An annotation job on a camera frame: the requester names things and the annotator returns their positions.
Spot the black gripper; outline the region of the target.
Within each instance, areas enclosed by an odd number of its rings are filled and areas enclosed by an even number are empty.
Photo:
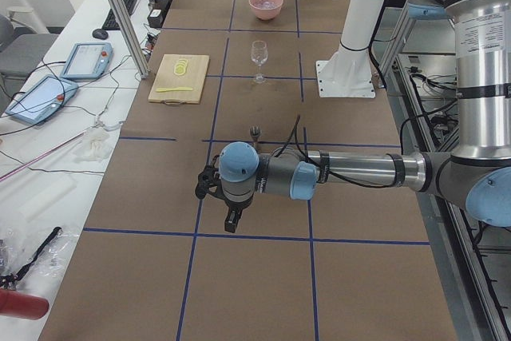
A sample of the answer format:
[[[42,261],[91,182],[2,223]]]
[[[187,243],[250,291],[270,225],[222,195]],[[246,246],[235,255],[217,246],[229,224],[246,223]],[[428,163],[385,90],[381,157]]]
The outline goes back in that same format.
[[[216,167],[218,158],[219,155],[215,155],[211,162],[204,166],[203,171],[197,177],[195,195],[199,200],[203,200],[207,195],[213,196],[219,200],[224,198],[219,169]],[[231,206],[228,208],[228,213],[224,221],[224,230],[226,232],[236,232],[243,210],[244,209],[239,206]]]

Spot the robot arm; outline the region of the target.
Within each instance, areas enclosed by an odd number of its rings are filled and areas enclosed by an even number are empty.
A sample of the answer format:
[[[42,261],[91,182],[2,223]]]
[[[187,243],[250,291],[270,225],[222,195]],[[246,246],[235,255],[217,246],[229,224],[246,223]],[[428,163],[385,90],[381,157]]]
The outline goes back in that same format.
[[[225,202],[234,232],[255,192],[310,200],[318,184],[405,186],[495,227],[510,224],[510,0],[408,0],[418,18],[454,22],[458,145],[449,153],[358,155],[233,142],[198,176],[198,198]]]

